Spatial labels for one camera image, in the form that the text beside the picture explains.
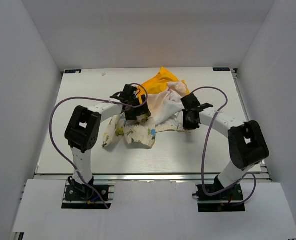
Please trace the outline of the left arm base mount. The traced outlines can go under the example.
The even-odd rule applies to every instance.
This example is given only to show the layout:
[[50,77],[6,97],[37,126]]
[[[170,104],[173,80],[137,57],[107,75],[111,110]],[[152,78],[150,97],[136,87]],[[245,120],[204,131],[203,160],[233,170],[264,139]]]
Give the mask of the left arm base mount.
[[88,193],[81,193],[66,183],[63,193],[61,209],[66,210],[107,210],[110,208],[114,196],[114,186],[98,184],[94,188],[104,200],[107,208],[104,206],[93,190],[90,189]]

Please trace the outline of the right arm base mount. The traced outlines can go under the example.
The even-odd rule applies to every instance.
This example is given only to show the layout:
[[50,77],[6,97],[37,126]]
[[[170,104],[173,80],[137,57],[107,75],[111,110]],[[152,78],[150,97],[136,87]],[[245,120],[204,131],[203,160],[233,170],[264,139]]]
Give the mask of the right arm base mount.
[[245,212],[243,193],[238,184],[223,193],[214,196],[207,196],[202,189],[202,185],[196,185],[196,193],[192,198],[197,200],[199,213],[227,213]]

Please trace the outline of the cream dinosaur print baby jacket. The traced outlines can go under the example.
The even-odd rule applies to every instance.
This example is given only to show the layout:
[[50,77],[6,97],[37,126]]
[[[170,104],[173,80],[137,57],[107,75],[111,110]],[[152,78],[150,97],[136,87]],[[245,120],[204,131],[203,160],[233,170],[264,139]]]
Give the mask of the cream dinosaur print baby jacket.
[[183,104],[181,98],[189,94],[184,80],[161,67],[159,73],[139,87],[139,97],[147,91],[147,107],[150,113],[127,120],[124,113],[115,115],[103,134],[102,147],[116,144],[124,139],[129,145],[150,149],[160,132],[184,132]]

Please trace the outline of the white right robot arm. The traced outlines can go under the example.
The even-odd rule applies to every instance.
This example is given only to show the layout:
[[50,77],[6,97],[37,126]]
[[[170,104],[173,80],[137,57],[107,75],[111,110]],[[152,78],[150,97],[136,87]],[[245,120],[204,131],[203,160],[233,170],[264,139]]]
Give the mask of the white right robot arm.
[[216,176],[212,192],[203,190],[207,196],[215,195],[226,199],[236,185],[254,165],[269,156],[268,146],[258,122],[241,121],[229,117],[216,110],[209,103],[201,104],[194,94],[181,99],[183,111],[183,128],[195,130],[201,125],[208,126],[201,160],[201,172],[204,173],[204,162],[207,142],[211,130],[215,130],[228,139],[230,162],[225,169]]

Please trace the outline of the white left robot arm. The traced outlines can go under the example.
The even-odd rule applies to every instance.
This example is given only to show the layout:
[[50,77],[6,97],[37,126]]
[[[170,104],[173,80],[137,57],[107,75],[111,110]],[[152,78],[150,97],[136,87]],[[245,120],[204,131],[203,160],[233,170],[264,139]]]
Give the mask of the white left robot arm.
[[148,94],[138,85],[126,84],[120,93],[109,100],[92,107],[78,105],[74,108],[64,137],[73,155],[74,173],[68,178],[70,185],[77,187],[76,194],[84,200],[93,195],[93,176],[91,172],[91,149],[95,145],[100,124],[115,115],[124,114],[125,120],[148,114]]

